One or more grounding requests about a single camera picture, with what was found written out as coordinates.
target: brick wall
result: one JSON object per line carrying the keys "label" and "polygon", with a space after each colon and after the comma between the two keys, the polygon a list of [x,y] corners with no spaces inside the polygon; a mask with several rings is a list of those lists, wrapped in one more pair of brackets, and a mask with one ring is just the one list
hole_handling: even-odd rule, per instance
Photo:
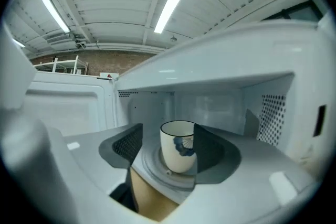
{"label": "brick wall", "polygon": [[145,54],[141,52],[87,50],[43,56],[33,59],[31,62],[34,65],[37,65],[40,62],[52,62],[54,56],[58,57],[59,61],[73,60],[76,58],[76,55],[79,56],[79,60],[82,62],[89,63],[87,75],[92,76],[99,76],[100,72],[122,74],[154,56],[153,54]]}

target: wooden surface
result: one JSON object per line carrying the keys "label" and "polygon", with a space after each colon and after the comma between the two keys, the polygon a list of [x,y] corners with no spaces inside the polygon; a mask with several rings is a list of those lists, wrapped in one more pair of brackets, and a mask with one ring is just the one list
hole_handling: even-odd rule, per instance
{"label": "wooden surface", "polygon": [[139,214],[142,216],[161,221],[178,207],[178,204],[143,180],[133,168],[131,168],[131,178]]}

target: fluorescent light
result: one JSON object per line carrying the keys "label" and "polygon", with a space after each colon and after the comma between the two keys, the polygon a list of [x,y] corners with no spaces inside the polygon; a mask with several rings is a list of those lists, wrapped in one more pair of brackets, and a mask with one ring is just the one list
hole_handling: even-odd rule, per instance
{"label": "fluorescent light", "polygon": [[175,72],[175,70],[160,70],[159,73],[171,73]]}
{"label": "fluorescent light", "polygon": [[175,10],[177,4],[180,0],[167,0],[167,3],[164,5],[163,11],[160,15],[159,21],[157,22],[156,28],[154,30],[155,33],[161,34],[164,27],[166,26],[170,16]]}
{"label": "fluorescent light", "polygon": [[52,3],[51,0],[42,0],[43,4],[46,6],[46,8],[48,9],[48,11],[50,12],[50,14],[52,15],[52,17],[55,19],[55,21],[58,23],[58,25],[60,26],[60,28],[62,28],[62,30],[65,33],[70,32],[69,27],[65,24],[65,22],[63,21],[63,19],[61,18],[61,16],[59,16],[57,10],[55,9],[54,4]]}
{"label": "fluorescent light", "polygon": [[12,40],[14,41],[14,43],[18,44],[20,47],[24,48],[25,45],[23,45],[21,42],[15,40],[14,38],[12,38]]}

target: white mug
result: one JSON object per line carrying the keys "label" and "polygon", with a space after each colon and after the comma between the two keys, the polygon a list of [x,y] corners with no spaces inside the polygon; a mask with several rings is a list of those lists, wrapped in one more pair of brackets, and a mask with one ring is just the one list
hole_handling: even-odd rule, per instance
{"label": "white mug", "polygon": [[176,173],[188,171],[196,160],[194,125],[190,121],[166,122],[160,127],[161,149],[167,167]]}

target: perforated vent panel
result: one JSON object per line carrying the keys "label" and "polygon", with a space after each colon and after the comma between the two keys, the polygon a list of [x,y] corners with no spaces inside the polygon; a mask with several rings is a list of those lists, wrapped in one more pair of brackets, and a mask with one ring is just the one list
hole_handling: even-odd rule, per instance
{"label": "perforated vent panel", "polygon": [[115,153],[127,159],[130,164],[132,164],[141,146],[142,132],[135,130],[134,132],[114,142],[112,144],[112,149]]}
{"label": "perforated vent panel", "polygon": [[130,97],[131,94],[137,94],[138,92],[118,92],[119,97]]}
{"label": "perforated vent panel", "polygon": [[277,146],[285,123],[286,96],[265,94],[262,107],[257,140]]}

